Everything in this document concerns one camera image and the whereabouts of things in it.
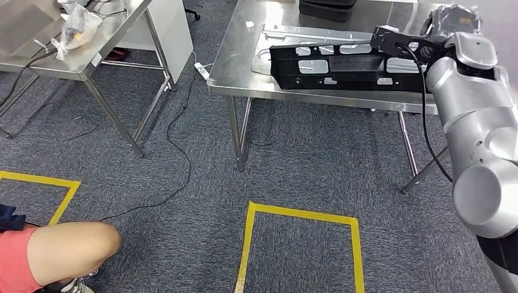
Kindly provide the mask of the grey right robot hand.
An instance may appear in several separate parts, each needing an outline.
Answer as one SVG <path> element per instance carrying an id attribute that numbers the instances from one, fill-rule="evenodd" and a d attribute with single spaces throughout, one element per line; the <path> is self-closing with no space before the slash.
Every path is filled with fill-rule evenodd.
<path id="1" fill-rule="evenodd" d="M 432 42 L 445 43 L 457 32 L 483 34 L 477 6 L 441 5 L 429 13 L 419 35 Z"/>

